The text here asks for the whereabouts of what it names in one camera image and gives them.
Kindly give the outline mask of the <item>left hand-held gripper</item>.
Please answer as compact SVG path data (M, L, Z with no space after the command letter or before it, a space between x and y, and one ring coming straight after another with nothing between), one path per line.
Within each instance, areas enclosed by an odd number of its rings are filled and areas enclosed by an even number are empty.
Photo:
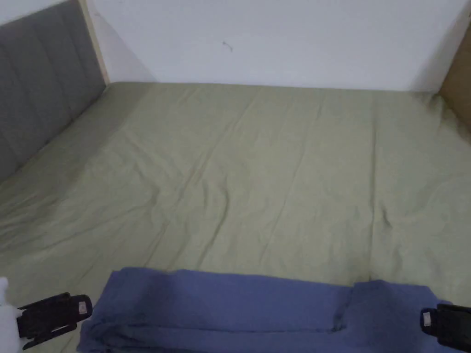
M92 315L87 295L62 293L17 309L6 299L8 279L0 278L0 349L31 349L77 329L78 323ZM33 334L23 345L20 331L48 331Z

